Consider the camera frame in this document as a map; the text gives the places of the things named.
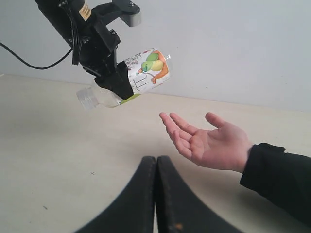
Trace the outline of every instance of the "table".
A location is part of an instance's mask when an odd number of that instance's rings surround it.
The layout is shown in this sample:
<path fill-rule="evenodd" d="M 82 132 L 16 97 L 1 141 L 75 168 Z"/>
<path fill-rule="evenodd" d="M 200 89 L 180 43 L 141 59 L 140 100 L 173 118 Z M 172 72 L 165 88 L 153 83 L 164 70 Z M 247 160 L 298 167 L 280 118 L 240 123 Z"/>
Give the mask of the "table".
<path fill-rule="evenodd" d="M 207 111 L 245 129 L 254 143 L 311 155 L 311 114 L 145 94 L 114 109 L 85 111 L 84 85 L 0 77 L 0 232 L 73 232 L 122 191 L 146 155 L 169 155 L 212 210 L 244 232 L 310 230 L 241 185 L 241 174 L 198 167 L 180 156 L 158 114 L 176 112 L 211 129 Z"/>

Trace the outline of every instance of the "robotic arm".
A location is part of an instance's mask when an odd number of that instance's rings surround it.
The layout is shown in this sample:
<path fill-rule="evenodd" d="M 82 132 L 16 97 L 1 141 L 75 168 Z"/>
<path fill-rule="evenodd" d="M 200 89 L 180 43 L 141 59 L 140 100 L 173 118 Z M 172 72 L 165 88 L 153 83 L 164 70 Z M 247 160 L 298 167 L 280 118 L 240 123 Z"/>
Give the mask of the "robotic arm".
<path fill-rule="evenodd" d="M 72 63 L 95 76 L 98 86 L 126 100 L 134 93 L 125 62 L 117 64 L 121 42 L 107 24 L 121 18 L 128 26 L 141 23 L 140 8 L 130 0 L 112 0 L 90 9 L 85 0 L 35 0 L 40 11 L 72 48 Z"/>

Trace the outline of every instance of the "open palm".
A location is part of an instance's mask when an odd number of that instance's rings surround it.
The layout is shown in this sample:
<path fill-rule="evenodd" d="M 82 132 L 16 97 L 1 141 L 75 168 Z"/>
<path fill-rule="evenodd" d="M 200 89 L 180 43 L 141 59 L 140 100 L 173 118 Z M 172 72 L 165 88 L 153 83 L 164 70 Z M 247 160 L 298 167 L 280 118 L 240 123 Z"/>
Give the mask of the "open palm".
<path fill-rule="evenodd" d="M 217 129 L 198 129 L 177 114 L 160 117 L 178 152 L 199 166 L 243 172 L 252 143 L 239 127 L 213 113 L 206 120 Z"/>

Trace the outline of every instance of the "plastic bottle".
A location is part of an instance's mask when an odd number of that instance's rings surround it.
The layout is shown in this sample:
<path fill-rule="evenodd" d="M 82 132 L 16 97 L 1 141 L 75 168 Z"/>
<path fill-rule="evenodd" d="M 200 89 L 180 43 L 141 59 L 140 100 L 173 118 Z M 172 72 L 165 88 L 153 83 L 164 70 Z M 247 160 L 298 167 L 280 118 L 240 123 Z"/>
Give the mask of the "plastic bottle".
<path fill-rule="evenodd" d="M 171 77 L 171 56 L 165 57 L 155 48 L 136 54 L 125 62 L 134 95 L 123 100 L 112 91 L 97 86 L 94 81 L 90 87 L 77 92 L 77 97 L 86 110 L 99 105 L 117 107 L 163 84 Z"/>

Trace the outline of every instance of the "black sleeve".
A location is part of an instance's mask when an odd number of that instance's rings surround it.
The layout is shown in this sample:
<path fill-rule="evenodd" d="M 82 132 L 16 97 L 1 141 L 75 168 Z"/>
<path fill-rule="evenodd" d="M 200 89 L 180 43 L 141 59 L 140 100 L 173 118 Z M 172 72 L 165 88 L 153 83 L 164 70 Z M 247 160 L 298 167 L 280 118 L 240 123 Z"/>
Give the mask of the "black sleeve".
<path fill-rule="evenodd" d="M 311 158 L 285 148 L 254 145 L 240 184 L 311 227 Z"/>

